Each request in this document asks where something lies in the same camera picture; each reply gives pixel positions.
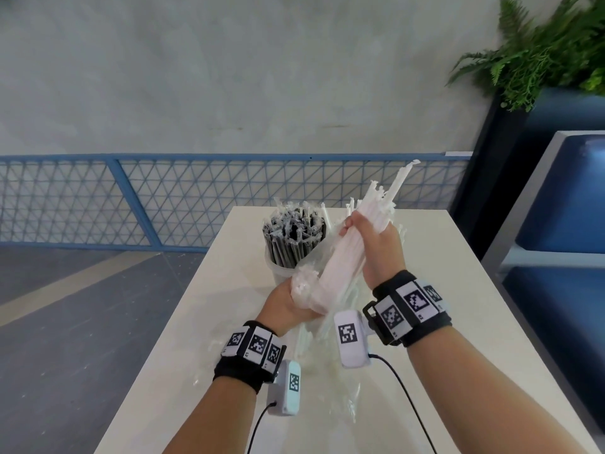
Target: blue leather upholstery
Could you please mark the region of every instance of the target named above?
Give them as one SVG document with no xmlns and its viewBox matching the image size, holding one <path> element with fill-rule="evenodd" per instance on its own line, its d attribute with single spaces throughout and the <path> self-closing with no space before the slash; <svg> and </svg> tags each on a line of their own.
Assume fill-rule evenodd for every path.
<svg viewBox="0 0 605 454">
<path fill-rule="evenodd" d="M 605 430 L 605 269 L 515 267 L 504 286 Z"/>
<path fill-rule="evenodd" d="M 605 138 L 568 137 L 517 237 L 526 250 L 605 253 Z"/>
</svg>

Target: person's left hand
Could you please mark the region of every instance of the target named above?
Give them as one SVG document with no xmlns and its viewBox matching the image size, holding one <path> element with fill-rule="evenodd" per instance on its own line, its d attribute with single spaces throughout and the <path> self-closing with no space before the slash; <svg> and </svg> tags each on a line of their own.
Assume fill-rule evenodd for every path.
<svg viewBox="0 0 605 454">
<path fill-rule="evenodd" d="M 295 326 L 318 317 L 321 317 L 320 313 L 311 309 L 300 309 L 294 304 L 289 278 L 269 294 L 256 321 L 271 328 L 277 336 L 283 336 Z"/>
</svg>

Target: planter box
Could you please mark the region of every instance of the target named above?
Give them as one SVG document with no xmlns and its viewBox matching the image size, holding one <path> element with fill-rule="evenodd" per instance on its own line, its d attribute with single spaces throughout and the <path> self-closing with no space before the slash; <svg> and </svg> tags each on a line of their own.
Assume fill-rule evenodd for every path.
<svg viewBox="0 0 605 454">
<path fill-rule="evenodd" d="M 529 113 L 506 111 L 494 99 L 450 210 L 478 259 L 556 131 L 599 130 L 605 130 L 605 97 L 546 89 Z"/>
</svg>

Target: gray concrete wall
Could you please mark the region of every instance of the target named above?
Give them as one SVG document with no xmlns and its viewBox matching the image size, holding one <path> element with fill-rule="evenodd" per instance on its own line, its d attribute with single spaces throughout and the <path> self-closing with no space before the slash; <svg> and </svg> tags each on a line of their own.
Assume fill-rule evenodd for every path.
<svg viewBox="0 0 605 454">
<path fill-rule="evenodd" d="M 559 0 L 526 0 L 548 13 Z M 497 0 L 13 0 L 0 155 L 471 150 Z"/>
</svg>

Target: wristband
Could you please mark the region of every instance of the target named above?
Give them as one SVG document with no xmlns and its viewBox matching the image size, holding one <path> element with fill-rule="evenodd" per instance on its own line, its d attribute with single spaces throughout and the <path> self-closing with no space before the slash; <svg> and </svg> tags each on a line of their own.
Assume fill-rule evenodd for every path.
<svg viewBox="0 0 605 454">
<path fill-rule="evenodd" d="M 373 294 L 379 301 L 367 304 L 363 313 L 383 344 L 410 347 L 435 330 L 451 326 L 443 298 L 411 272 L 398 272 Z"/>
<path fill-rule="evenodd" d="M 273 382 L 284 358 L 285 345 L 273 330 L 250 320 L 233 332 L 214 369 L 214 379 L 228 376 L 245 382 L 258 394 Z"/>
</svg>

